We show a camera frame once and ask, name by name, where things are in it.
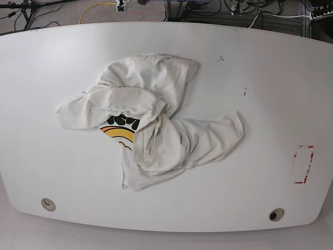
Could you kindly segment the black tripod stand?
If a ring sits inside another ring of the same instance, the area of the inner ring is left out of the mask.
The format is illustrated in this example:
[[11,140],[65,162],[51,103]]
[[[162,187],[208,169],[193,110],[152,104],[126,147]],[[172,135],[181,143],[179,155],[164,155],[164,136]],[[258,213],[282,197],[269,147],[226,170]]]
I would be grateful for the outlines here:
[[37,1],[22,1],[20,4],[9,1],[7,4],[1,4],[1,9],[9,9],[11,12],[7,16],[1,16],[1,20],[9,19],[15,16],[17,13],[20,13],[24,17],[25,25],[23,31],[29,30],[34,18],[35,13],[44,7],[61,5],[63,6],[66,3],[75,2],[75,0],[61,0],[61,1],[52,1],[52,2],[37,2]]

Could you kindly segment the white power strip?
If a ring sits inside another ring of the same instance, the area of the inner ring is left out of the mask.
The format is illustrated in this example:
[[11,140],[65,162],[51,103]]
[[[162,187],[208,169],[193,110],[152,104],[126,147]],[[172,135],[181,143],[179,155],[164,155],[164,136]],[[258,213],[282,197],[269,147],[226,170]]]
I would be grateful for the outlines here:
[[332,17],[332,8],[315,9],[309,14],[311,20],[321,20]]

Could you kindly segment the red tape rectangle marking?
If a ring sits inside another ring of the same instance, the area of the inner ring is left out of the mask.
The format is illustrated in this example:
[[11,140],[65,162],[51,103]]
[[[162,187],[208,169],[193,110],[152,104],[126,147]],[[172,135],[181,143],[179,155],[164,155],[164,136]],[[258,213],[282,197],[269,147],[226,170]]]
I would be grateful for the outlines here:
[[314,156],[314,146],[297,145],[290,172],[292,184],[305,184]]

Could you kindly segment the aluminium frame rack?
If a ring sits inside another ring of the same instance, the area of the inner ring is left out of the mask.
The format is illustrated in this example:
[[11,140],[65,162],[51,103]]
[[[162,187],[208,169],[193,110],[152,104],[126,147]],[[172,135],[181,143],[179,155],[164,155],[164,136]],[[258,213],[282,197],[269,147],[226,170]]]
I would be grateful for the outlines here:
[[310,38],[306,1],[163,1],[170,22],[254,28]]

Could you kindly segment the white graphic T-shirt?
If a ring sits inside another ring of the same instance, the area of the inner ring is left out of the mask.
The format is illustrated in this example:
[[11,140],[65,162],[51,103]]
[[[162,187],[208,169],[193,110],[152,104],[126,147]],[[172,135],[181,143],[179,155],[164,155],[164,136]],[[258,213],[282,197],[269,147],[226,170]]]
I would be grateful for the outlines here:
[[223,160],[245,136],[236,111],[215,120],[173,119],[199,66],[167,54],[116,61],[97,84],[57,107],[59,123],[98,128],[121,145],[123,189],[142,190]]

